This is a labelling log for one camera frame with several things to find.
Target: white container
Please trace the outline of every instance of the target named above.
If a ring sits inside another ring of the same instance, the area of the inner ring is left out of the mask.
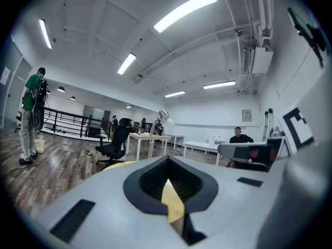
[[[210,135],[210,138],[209,138],[209,145],[210,146],[214,146],[215,139],[216,139],[215,135]]]
[[[36,145],[36,151],[38,153],[43,153],[44,152],[45,140],[36,139],[35,140],[35,145]]]

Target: black metal railing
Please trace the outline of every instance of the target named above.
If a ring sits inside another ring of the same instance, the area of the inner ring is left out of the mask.
[[[103,130],[109,140],[112,122],[104,121],[104,118],[93,119],[91,115],[81,116],[45,107],[43,128],[50,129],[54,133],[69,133],[79,137],[95,137]]]

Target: green shirt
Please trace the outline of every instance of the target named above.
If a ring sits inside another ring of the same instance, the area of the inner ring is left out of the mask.
[[[24,104],[23,104],[23,109],[24,110],[32,110],[33,105],[35,105],[34,100],[32,100],[31,93],[32,91],[39,86],[40,83],[40,78],[37,74],[32,75],[27,83],[25,84],[26,88],[29,89],[29,93],[25,98]]]

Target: gray door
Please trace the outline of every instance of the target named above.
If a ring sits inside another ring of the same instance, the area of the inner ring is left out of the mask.
[[[10,70],[6,80],[0,82],[0,127],[4,126],[6,101],[13,75],[22,59],[20,51],[9,37],[0,52],[0,77],[3,79],[5,68]]]
[[[6,102],[4,127],[11,127],[16,125],[16,116],[18,115],[18,111],[21,111],[22,92],[30,71],[31,66],[26,62],[25,59],[22,59],[16,70],[16,73],[14,74],[14,78],[12,79],[9,88]]]

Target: gray wood plank floor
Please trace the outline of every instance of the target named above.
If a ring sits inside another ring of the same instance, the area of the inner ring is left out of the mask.
[[[100,172],[105,165],[95,165],[97,160],[105,160],[94,147],[95,142],[66,139],[47,133],[36,135],[36,139],[45,140],[45,151],[34,163],[26,168],[20,166],[18,160],[21,153],[19,133],[13,129],[0,130],[0,170],[5,186],[13,202],[24,212],[35,218],[48,204],[52,203],[69,189],[80,184],[94,173]],[[163,154],[163,147],[156,142],[154,156]],[[93,156],[87,156],[90,150]],[[124,161],[136,159],[137,140],[130,139],[129,154]],[[168,144],[167,155],[179,156],[183,148],[173,149]],[[141,142],[140,160],[146,159],[148,141]],[[214,165],[215,153],[206,156],[203,151],[187,150],[187,158]],[[219,165],[226,166],[228,159],[221,159]]]

